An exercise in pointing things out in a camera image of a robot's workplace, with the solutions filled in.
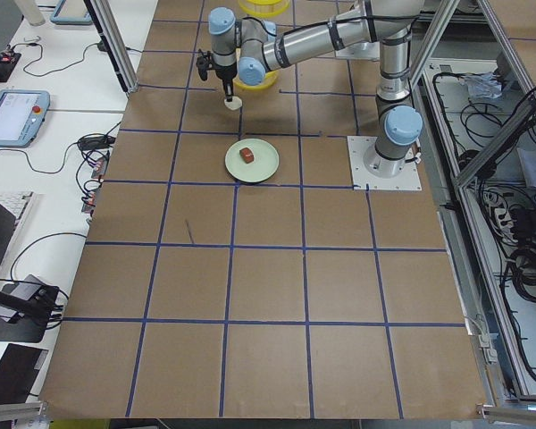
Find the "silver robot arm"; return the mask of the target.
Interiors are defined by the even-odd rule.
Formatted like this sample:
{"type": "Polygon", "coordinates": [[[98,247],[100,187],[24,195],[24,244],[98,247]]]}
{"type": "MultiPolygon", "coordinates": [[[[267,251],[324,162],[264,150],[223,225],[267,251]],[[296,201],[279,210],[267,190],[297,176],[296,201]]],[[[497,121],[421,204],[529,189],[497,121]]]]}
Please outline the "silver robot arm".
{"type": "Polygon", "coordinates": [[[409,148],[418,140],[423,119],[409,100],[412,85],[410,42],[421,1],[357,1],[345,13],[277,33],[275,26],[254,17],[237,18],[226,7],[208,16],[212,48],[199,52],[201,80],[214,72],[222,81],[226,106],[235,110],[234,79],[258,86],[267,72],[289,68],[319,55],[360,42],[380,45],[380,82],[376,89],[379,135],[364,155],[364,166],[376,177],[399,175],[409,148]]]}

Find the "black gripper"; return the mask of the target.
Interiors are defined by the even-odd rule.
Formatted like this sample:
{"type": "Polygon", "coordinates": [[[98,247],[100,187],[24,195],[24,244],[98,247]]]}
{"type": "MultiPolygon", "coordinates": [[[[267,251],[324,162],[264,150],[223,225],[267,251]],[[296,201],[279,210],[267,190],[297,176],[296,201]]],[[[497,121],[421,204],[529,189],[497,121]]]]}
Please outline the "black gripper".
{"type": "MultiPolygon", "coordinates": [[[[199,78],[202,81],[207,81],[209,71],[214,70],[212,53],[199,49],[197,52],[196,67],[199,78]]],[[[233,100],[233,77],[228,72],[222,73],[222,88],[224,91],[224,101],[231,102],[233,100]]]]}

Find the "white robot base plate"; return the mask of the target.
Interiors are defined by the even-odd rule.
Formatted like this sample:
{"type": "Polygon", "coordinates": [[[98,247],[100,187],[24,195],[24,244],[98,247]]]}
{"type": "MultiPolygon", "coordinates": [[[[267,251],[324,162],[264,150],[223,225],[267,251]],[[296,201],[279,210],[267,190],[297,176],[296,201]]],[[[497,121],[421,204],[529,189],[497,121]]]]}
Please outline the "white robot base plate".
{"type": "Polygon", "coordinates": [[[417,162],[411,148],[396,161],[378,155],[374,136],[348,136],[352,186],[356,190],[421,191],[417,162]]]}

